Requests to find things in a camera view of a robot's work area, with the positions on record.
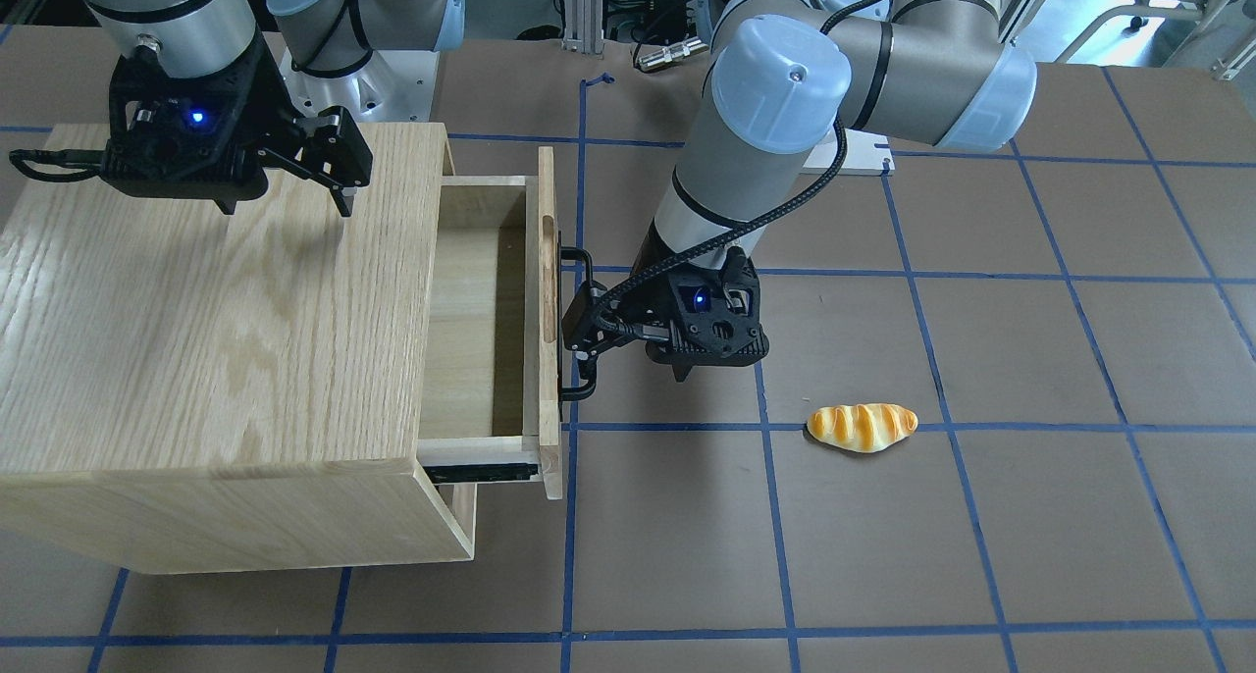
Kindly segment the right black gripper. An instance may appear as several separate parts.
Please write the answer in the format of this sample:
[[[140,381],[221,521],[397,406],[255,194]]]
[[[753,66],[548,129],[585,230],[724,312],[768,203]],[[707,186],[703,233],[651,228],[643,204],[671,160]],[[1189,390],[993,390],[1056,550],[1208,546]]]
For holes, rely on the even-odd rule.
[[[296,118],[266,41],[251,41],[241,62],[247,88],[232,136],[234,175],[266,167],[311,180],[327,187],[340,217],[349,218],[354,196],[369,185],[373,168],[372,151],[353,116],[332,105]]]

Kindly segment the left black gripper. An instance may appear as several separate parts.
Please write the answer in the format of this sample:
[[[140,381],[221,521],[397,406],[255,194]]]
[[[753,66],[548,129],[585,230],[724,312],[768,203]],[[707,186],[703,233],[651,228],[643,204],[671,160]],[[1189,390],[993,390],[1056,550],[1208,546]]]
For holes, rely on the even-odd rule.
[[[629,281],[646,277],[619,298],[619,316],[632,325],[646,325],[648,330],[659,330],[662,342],[646,340],[646,354],[651,360],[676,360],[672,363],[673,378],[685,383],[700,365],[697,357],[682,357],[679,345],[683,338],[685,323],[682,308],[677,296],[681,276],[688,271],[687,262],[672,261],[677,251],[664,244],[654,222],[647,230],[646,239],[638,249],[631,267]],[[561,315],[561,347],[570,352],[577,362],[577,373],[582,380],[590,380],[597,372],[597,360],[592,350],[602,342],[602,328],[597,325],[597,303],[608,288],[592,279],[578,285],[570,305]]]

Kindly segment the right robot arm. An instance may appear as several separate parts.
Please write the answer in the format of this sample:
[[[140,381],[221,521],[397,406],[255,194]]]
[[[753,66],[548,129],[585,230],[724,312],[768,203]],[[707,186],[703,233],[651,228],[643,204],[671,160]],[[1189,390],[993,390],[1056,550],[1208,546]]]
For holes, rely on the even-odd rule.
[[[413,64],[461,46],[465,0],[264,0],[278,62],[247,0],[82,0],[121,48],[100,151],[46,154],[68,181],[137,198],[260,198],[268,171],[327,187],[340,216],[369,185],[373,122],[423,122],[435,80]]]

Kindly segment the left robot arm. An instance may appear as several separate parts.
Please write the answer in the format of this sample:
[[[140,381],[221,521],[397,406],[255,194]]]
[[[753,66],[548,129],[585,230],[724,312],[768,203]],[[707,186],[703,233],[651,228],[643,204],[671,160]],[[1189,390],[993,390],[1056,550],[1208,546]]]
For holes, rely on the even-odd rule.
[[[1037,72],[1001,15],[1002,0],[701,0],[703,100],[629,277],[587,277],[561,316],[580,377],[561,396],[592,396],[600,357],[632,342],[677,380],[766,357],[751,252],[831,183],[849,131],[991,153],[1021,128]]]

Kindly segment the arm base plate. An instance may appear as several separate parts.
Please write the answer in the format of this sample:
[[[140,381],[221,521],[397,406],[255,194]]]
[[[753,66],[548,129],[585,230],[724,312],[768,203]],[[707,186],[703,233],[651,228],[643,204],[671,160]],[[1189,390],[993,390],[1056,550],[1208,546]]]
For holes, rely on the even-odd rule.
[[[293,70],[291,53],[284,51],[280,73],[301,116],[342,105],[359,124],[426,123],[435,105],[440,59],[440,51],[374,51],[357,73],[319,78]]]
[[[862,131],[845,131],[845,159],[839,176],[889,176],[896,172],[892,149],[887,136]],[[833,131],[811,148],[803,175],[820,176],[834,162],[836,154],[836,136]]]

